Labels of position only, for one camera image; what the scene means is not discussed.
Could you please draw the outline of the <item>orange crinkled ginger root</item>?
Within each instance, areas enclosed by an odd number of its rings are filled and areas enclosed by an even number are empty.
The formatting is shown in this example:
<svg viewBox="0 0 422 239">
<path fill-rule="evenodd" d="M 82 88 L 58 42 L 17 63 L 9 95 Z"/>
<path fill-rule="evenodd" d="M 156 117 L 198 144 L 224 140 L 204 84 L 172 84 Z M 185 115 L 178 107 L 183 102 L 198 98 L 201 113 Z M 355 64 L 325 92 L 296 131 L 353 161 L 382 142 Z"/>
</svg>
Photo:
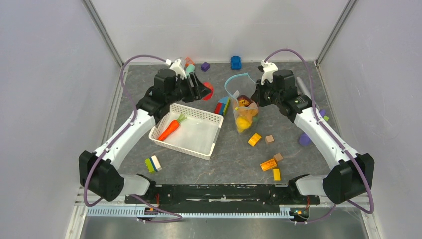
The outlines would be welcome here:
<svg viewBox="0 0 422 239">
<path fill-rule="evenodd" d="M 248 121 L 253 121 L 259 110 L 258 106 L 255 103 L 251 103 L 249 106 L 238 106 L 234 108 L 234 111 L 239 115 L 244 117 Z"/>
</svg>

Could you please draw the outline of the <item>orange carrot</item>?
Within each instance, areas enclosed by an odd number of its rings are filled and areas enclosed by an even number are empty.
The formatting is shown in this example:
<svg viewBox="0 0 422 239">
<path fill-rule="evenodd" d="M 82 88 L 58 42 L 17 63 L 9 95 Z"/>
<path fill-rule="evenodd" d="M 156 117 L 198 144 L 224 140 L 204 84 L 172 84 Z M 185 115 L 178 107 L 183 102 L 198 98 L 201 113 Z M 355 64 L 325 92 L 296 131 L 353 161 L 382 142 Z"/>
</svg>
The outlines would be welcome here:
<svg viewBox="0 0 422 239">
<path fill-rule="evenodd" d="M 173 134 L 180 127 L 180 124 L 186 119 L 187 117 L 184 114 L 180 114 L 176 120 L 173 120 L 170 122 L 168 127 L 158 137 L 158 140 L 159 141 L 166 140 L 171 134 Z"/>
</svg>

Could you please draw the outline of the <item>clear zip top bag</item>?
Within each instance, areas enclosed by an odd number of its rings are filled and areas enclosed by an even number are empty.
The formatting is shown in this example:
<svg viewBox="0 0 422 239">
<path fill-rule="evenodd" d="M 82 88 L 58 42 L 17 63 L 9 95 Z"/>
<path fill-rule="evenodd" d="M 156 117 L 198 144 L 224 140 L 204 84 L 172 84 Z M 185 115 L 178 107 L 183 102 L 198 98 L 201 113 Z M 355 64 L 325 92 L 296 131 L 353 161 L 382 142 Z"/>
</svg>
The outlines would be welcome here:
<svg viewBox="0 0 422 239">
<path fill-rule="evenodd" d="M 255 86 L 255 81 L 248 73 L 233 75 L 225 82 L 224 87 L 231 100 L 238 133 L 246 132 L 259 120 L 258 105 L 251 99 Z"/>
</svg>

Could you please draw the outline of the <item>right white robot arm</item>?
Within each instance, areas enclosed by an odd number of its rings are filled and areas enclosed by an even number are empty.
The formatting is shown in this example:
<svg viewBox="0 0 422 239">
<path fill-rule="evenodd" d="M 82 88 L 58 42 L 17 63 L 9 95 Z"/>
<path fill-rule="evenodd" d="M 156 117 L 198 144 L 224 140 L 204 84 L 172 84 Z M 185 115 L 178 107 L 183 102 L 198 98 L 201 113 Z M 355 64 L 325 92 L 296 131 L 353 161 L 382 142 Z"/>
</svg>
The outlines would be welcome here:
<svg viewBox="0 0 422 239">
<path fill-rule="evenodd" d="M 310 138 L 330 168 L 326 176 L 302 175 L 290 180 L 287 195 L 291 202 L 318 195 L 341 204 L 370 191 L 374 159 L 351 148 L 313 108 L 311 99 L 298 94 L 291 70 L 265 71 L 251 98 L 260 107 L 276 105 Z"/>
</svg>

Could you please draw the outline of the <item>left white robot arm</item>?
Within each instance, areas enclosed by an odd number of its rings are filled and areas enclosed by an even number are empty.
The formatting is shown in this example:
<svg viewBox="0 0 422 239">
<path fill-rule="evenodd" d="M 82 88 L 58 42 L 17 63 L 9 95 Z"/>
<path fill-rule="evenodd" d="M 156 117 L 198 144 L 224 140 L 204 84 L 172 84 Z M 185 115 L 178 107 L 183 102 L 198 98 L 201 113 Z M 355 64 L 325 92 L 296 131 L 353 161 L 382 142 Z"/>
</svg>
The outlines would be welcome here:
<svg viewBox="0 0 422 239">
<path fill-rule="evenodd" d="M 137 195 L 145 203 L 152 202 L 156 189 L 150 181 L 143 176 L 121 175 L 120 165 L 137 142 L 169 112 L 171 104 L 201 100 L 212 93 L 195 73 L 183 78 L 171 69 L 158 70 L 153 86 L 135 105 L 124 125 L 94 152 L 83 151 L 79 156 L 85 204 L 94 206 L 88 202 L 89 191 L 109 202 L 120 195 Z"/>
</svg>

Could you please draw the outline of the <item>dark red apple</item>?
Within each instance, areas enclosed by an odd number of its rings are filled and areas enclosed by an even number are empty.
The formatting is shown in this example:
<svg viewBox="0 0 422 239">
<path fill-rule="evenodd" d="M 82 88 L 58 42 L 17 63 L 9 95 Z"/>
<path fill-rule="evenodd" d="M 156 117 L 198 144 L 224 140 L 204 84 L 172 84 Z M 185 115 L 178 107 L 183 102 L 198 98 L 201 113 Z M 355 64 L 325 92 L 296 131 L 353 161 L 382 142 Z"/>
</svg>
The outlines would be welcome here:
<svg viewBox="0 0 422 239">
<path fill-rule="evenodd" d="M 240 95 L 237 97 L 238 105 L 240 107 L 248 107 L 253 101 L 246 95 Z"/>
</svg>

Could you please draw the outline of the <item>red strawberry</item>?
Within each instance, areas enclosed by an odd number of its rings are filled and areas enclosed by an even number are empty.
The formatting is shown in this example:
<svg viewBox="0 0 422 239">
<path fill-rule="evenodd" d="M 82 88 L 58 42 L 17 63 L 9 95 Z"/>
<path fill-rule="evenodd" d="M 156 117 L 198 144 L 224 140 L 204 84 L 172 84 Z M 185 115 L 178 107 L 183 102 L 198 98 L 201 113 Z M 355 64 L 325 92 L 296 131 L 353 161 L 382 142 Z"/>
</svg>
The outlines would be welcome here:
<svg viewBox="0 0 422 239">
<path fill-rule="evenodd" d="M 213 97 L 214 87 L 210 82 L 204 82 L 204 86 L 209 89 L 209 92 L 203 97 L 203 100 L 207 101 Z"/>
</svg>

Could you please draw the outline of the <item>yellow lemon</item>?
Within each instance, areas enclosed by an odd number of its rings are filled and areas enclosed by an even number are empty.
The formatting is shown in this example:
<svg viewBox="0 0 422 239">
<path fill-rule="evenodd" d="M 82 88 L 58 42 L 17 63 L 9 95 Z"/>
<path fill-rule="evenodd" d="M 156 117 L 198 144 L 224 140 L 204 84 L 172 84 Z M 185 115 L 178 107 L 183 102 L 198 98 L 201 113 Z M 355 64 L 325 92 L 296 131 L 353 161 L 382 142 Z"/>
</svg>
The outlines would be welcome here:
<svg viewBox="0 0 422 239">
<path fill-rule="evenodd" d="M 243 116 L 239 116 L 235 119 L 235 124 L 238 133 L 243 133 L 247 129 L 249 129 L 252 123 Z"/>
</svg>

